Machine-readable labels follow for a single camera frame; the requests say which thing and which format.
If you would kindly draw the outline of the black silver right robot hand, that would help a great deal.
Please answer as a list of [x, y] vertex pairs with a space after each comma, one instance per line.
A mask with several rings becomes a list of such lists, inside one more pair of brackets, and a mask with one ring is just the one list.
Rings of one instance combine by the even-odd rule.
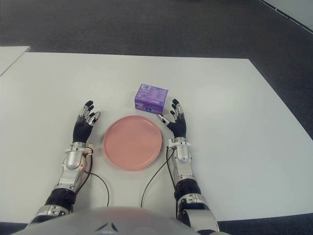
[[174, 122], [168, 120], [164, 115], [157, 114], [157, 117], [164, 123], [167, 128], [173, 133], [174, 138], [186, 138], [186, 121], [181, 104], [177, 99], [172, 100], [172, 108], [170, 111], [174, 117]]

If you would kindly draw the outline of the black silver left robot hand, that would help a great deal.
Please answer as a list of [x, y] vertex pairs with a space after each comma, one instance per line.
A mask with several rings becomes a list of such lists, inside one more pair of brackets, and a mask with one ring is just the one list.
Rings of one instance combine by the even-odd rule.
[[80, 110], [73, 129], [72, 142], [87, 143], [93, 126], [101, 117], [101, 112], [92, 112], [93, 108], [93, 101], [89, 100]]

